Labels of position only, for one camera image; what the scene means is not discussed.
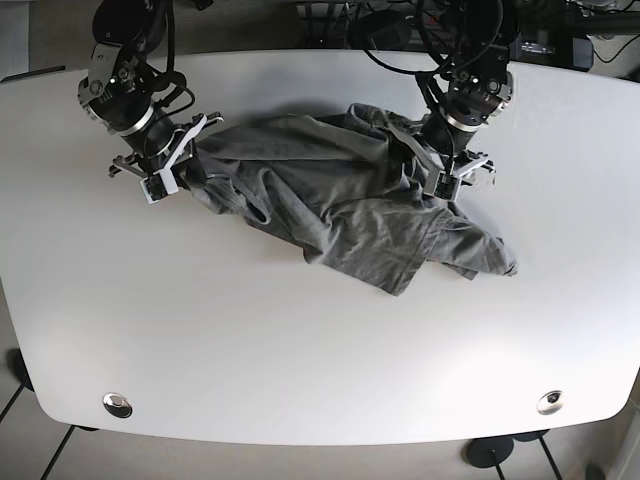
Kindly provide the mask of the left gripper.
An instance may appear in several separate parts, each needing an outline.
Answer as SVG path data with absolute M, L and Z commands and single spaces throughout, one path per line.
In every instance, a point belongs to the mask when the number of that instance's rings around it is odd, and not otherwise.
M 495 167 L 487 155 L 470 152 L 467 145 L 513 99 L 512 74 L 467 74 L 452 80 L 447 92 L 440 89 L 433 74 L 418 73 L 415 80 L 429 114 L 415 132 L 391 119 L 390 136 L 408 149 L 426 177 L 429 170 L 441 169 L 458 176 L 462 185 L 478 169 L 493 172 Z

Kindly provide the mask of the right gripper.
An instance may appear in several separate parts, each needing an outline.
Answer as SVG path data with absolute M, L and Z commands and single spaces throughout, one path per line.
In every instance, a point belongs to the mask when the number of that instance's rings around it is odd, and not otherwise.
M 139 182 L 154 174 L 165 178 L 182 162 L 194 164 L 195 139 L 205 128 L 223 121 L 220 113 L 198 114 L 191 121 L 176 124 L 152 96 L 137 84 L 128 85 L 112 77 L 107 81 L 84 78 L 78 85 L 78 100 L 86 113 L 119 136 L 131 148 L 127 156 L 112 160 L 108 175 L 127 172 Z

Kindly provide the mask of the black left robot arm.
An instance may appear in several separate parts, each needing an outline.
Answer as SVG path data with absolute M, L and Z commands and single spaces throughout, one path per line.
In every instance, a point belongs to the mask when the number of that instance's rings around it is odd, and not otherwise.
M 347 39 L 351 48 L 372 57 L 394 41 L 406 46 L 410 33 L 418 33 L 435 66 L 404 73 L 415 79 L 427 116 L 412 125 L 390 112 L 367 112 L 372 126 L 408 148 L 425 169 L 425 194 L 452 200 L 474 171 L 494 169 L 486 155 L 467 145 L 513 99 L 509 45 L 518 23 L 509 1 L 447 1 L 437 22 L 448 36 L 436 47 L 438 36 L 426 27 L 427 16 L 423 1 L 415 2 L 410 18 L 397 10 L 374 11 L 350 24 Z

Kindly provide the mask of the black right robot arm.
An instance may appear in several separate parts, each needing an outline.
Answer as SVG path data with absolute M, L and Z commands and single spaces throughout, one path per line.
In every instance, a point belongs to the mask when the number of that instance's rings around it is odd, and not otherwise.
M 127 171 L 140 180 L 150 203 L 179 190 L 175 168 L 205 176 L 196 138 L 222 121 L 220 113 L 173 122 L 170 106 L 181 95 L 196 99 L 175 67 L 175 16 L 170 1 L 104 1 L 93 18 L 95 46 L 87 75 L 78 85 L 83 110 L 132 150 L 116 157 L 109 174 Z

